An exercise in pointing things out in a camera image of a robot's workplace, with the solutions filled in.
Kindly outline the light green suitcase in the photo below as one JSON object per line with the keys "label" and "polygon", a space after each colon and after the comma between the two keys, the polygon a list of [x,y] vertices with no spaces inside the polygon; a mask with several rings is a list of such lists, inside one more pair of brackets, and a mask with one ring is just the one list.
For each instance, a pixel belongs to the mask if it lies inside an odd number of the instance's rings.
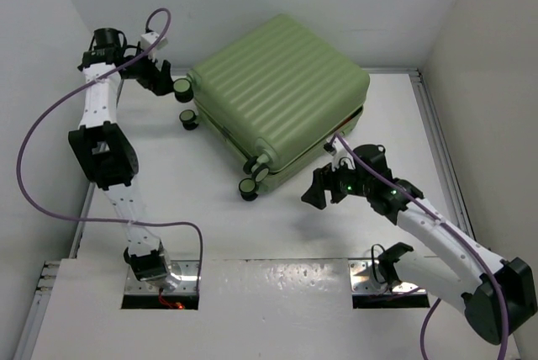
{"label": "light green suitcase", "polygon": [[197,63],[173,83],[193,102],[179,119],[205,123],[239,157],[245,201],[270,193],[361,117],[369,74],[315,32],[278,14]]}

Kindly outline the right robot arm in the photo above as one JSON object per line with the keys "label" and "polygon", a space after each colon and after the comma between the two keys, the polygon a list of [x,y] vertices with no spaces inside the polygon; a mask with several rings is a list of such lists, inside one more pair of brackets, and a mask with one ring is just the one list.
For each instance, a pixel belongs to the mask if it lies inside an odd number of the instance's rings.
{"label": "right robot arm", "polygon": [[507,260],[481,246],[443,216],[411,182],[395,177],[382,145],[350,148],[340,136],[323,146],[331,163],[313,172],[302,201],[317,209],[348,196],[364,198],[370,207],[406,231],[434,256],[422,257],[398,242],[377,258],[376,275],[393,287],[413,283],[446,302],[486,342],[499,345],[537,313],[530,266]]}

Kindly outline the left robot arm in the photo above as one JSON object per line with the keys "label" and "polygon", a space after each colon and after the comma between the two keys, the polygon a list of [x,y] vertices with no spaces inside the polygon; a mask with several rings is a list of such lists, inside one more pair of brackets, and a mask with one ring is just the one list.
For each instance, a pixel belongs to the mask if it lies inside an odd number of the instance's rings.
{"label": "left robot arm", "polygon": [[117,104],[125,79],[135,79],[158,96],[173,89],[168,61],[159,65],[156,49],[166,42],[150,29],[141,35],[133,55],[126,55],[121,31],[95,30],[78,69],[87,90],[82,119],[68,142],[87,179],[104,192],[123,222],[128,245],[124,260],[136,279],[158,292],[170,292],[178,281],[161,238],[141,223],[145,206],[137,181],[139,161],[117,121]]}

